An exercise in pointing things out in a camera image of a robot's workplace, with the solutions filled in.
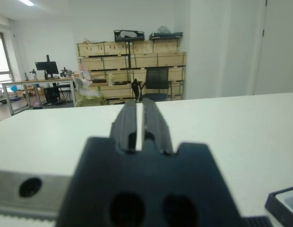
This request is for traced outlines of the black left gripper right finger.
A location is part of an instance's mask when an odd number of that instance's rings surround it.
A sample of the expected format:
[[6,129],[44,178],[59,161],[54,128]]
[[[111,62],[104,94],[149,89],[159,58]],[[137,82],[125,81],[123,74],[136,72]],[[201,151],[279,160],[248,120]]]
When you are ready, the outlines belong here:
[[172,141],[169,127],[156,102],[143,98],[142,144],[152,141],[161,154],[172,154]]

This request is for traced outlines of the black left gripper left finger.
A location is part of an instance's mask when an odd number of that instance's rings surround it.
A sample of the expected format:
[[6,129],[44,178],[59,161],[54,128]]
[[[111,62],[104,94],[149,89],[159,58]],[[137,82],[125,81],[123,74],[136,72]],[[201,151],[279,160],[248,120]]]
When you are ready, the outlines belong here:
[[124,152],[135,152],[137,142],[136,102],[125,103],[111,126],[111,138]]

